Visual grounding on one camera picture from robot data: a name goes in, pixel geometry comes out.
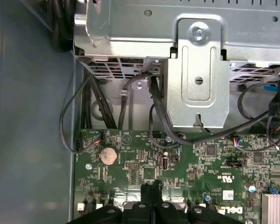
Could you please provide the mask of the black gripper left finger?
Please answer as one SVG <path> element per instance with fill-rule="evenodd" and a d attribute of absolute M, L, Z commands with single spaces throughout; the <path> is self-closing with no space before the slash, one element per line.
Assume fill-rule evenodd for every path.
<path fill-rule="evenodd" d="M 151 224 L 152 185 L 143 184 L 140 188 L 140 201 L 129 202 L 121 210 L 114 205 L 105 205 L 97 210 L 72 220 L 73 224 Z"/>

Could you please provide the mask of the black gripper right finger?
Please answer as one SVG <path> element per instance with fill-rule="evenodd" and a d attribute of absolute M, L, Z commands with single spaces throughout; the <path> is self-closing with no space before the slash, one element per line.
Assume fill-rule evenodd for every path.
<path fill-rule="evenodd" d="M 152 211 L 157 224 L 223 224 L 224 216 L 209 207 L 188 205 L 185 212 L 178 204 L 162 199 L 163 183 L 152 184 Z"/>

